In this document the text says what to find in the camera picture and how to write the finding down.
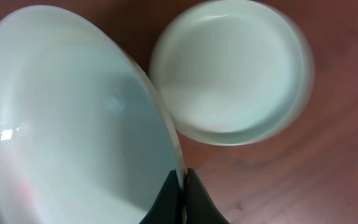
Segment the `light blue plate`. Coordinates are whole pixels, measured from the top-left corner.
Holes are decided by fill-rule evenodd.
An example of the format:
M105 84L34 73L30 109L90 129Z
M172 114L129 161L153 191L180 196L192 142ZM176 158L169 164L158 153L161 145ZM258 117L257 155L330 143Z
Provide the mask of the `light blue plate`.
M268 139L299 116L314 65L302 31L279 10L206 1L164 29L149 74L179 132L238 146Z
M0 21L0 223L140 223L183 157L144 71L54 6Z

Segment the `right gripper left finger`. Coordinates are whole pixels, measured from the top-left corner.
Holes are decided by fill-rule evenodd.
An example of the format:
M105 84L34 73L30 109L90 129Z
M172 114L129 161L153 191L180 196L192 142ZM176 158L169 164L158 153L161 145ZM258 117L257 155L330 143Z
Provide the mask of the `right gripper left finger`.
M168 173L154 204L140 224L182 224L183 202L177 173Z

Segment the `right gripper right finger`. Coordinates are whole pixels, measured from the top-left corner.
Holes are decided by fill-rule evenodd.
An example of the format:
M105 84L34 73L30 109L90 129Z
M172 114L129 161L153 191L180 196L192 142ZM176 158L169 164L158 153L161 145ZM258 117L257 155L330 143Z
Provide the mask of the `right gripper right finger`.
M187 224L229 224L216 208L199 175L192 168L187 169L184 196Z

